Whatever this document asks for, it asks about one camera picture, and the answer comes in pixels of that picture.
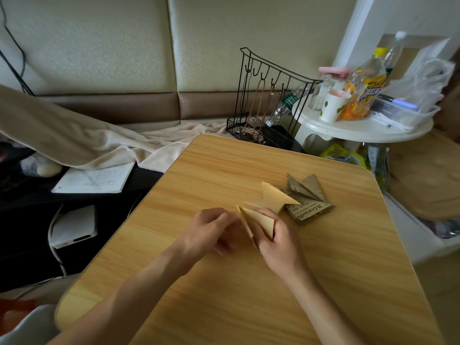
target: yellow bottle cap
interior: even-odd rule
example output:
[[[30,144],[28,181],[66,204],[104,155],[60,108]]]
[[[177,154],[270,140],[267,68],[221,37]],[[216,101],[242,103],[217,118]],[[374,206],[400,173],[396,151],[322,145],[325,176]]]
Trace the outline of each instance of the yellow bottle cap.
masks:
[[[377,47],[374,51],[374,56],[383,57],[388,52],[388,48]]]

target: newspaper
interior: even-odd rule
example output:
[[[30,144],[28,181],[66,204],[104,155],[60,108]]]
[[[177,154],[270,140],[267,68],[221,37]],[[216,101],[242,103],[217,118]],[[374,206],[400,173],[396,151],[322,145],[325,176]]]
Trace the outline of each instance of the newspaper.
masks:
[[[316,175],[312,174],[300,182],[287,174],[286,194],[300,202],[300,205],[286,205],[286,211],[298,224],[305,224],[314,216],[327,213],[335,206],[326,201]]]

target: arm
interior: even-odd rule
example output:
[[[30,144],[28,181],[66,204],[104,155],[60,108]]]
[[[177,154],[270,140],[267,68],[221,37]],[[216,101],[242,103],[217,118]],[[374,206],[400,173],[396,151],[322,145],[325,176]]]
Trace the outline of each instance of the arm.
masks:
[[[275,220],[275,238],[270,241],[263,229],[251,222],[254,241],[267,265],[304,309],[320,341],[324,345],[369,344],[316,281],[308,267],[297,232],[271,210],[265,208],[259,212]]]
[[[49,345],[128,344],[171,284],[211,249],[225,255],[232,248],[238,226],[236,214],[222,208],[199,212],[169,248]]]

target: left hand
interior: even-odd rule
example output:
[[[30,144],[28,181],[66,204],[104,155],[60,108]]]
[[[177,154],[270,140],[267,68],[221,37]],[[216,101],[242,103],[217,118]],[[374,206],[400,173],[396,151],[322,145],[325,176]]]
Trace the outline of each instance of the left hand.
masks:
[[[235,249],[236,237],[242,228],[235,212],[223,208],[203,209],[193,217],[172,246],[180,247],[191,268],[211,249],[222,256]]]

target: juice bottle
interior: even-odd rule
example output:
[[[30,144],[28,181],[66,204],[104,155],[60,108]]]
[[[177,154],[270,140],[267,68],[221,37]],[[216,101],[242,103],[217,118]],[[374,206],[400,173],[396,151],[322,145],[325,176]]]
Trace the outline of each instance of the juice bottle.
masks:
[[[386,48],[377,47],[371,59],[348,75],[344,91],[349,92],[351,98],[340,113],[343,120],[360,119],[368,113],[386,80],[386,52]]]

